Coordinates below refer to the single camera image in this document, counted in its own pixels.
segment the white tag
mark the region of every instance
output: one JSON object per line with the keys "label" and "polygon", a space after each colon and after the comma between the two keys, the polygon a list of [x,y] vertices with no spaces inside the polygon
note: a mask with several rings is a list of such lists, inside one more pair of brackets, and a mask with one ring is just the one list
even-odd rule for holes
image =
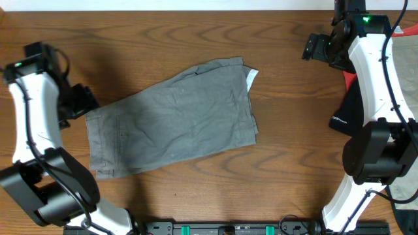
{"label": "white tag", "polygon": [[399,27],[399,26],[397,26],[397,27],[394,29],[393,33],[404,33],[404,32],[403,32],[403,30],[401,30],[401,29],[400,29],[400,27]]}
{"label": "white tag", "polygon": [[251,88],[251,85],[253,85],[254,79],[256,75],[259,73],[258,70],[251,69],[247,76],[247,92],[249,92],[249,89]]}

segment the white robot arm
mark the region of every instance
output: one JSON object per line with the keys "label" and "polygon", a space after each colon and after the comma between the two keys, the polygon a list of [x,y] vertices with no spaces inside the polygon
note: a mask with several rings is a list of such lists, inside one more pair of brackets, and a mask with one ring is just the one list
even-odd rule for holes
{"label": "white robot arm", "polygon": [[[342,183],[322,210],[326,229],[348,232],[376,194],[404,176],[417,157],[410,136],[393,108],[382,67],[382,49],[391,34],[389,19],[366,12],[364,1],[336,1],[331,36],[311,35],[303,59],[319,59],[331,67],[357,73],[363,105],[363,129],[346,144]],[[386,47],[386,66],[394,99],[403,118],[416,129],[403,97],[392,55]]]}
{"label": "white robot arm", "polygon": [[56,50],[51,46],[38,42],[26,46],[25,51],[25,60],[5,70],[16,110],[17,141],[14,166],[0,172],[0,184],[38,225],[84,226],[83,210],[57,182],[42,188],[34,186],[48,173],[42,170],[43,166],[39,167],[39,160],[28,144],[32,142],[49,170],[54,172],[59,168],[70,176],[65,179],[53,173],[54,179],[61,178],[89,208],[91,226],[85,229],[100,235],[134,234],[136,230],[129,212],[100,198],[93,176],[63,150],[60,129],[69,126],[66,119],[75,119],[98,107],[93,95],[80,84],[70,87],[65,73],[59,69]]}

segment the red fabric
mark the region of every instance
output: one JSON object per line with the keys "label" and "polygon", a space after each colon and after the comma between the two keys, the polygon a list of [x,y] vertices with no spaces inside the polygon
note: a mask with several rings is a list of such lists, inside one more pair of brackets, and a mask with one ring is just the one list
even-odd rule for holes
{"label": "red fabric", "polygon": [[[403,36],[413,36],[418,35],[418,24],[403,29],[404,33],[394,33],[392,37],[403,37]],[[350,88],[350,86],[353,84],[353,82],[357,79],[357,74],[351,74],[349,72],[343,72],[344,79],[346,79],[346,88],[347,90]]]}

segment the green connector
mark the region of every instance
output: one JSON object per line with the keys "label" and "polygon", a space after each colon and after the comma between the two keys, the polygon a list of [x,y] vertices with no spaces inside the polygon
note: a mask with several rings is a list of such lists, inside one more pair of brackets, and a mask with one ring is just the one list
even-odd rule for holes
{"label": "green connector", "polygon": [[274,227],[266,226],[266,235],[274,235]]}
{"label": "green connector", "polygon": [[190,227],[182,226],[182,235],[190,235]]}

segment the wooden table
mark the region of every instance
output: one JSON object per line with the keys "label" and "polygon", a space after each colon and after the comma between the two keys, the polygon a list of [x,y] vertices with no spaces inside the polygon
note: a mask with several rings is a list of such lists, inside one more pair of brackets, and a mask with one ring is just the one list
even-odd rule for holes
{"label": "wooden table", "polygon": [[[398,12],[389,13],[391,21]],[[139,220],[279,221],[316,218],[339,186],[349,137],[328,127],[346,92],[342,72],[301,60],[310,33],[330,33],[332,11],[7,12],[0,22],[0,64],[23,58],[22,46],[46,41],[71,59],[71,80],[89,86],[102,105],[196,64],[242,56],[260,71],[251,89],[257,144],[122,179],[99,180],[101,196]],[[402,27],[418,21],[408,11]],[[62,131],[67,151],[84,166],[84,118]],[[0,168],[15,145],[14,107],[0,87]],[[400,234],[390,204],[376,198],[361,219],[387,221]],[[0,190],[0,233],[61,234],[37,227]]]}

